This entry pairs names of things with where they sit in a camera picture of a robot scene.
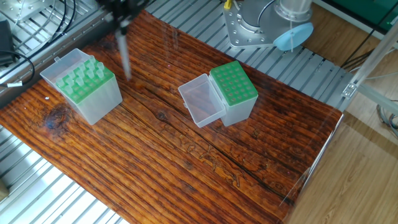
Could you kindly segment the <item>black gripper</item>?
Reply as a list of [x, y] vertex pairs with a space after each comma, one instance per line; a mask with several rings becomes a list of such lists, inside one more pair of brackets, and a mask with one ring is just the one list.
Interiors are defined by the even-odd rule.
[[150, 0], [96, 0], [96, 2], [108, 13], [113, 31], [117, 35], [127, 34], [127, 28]]

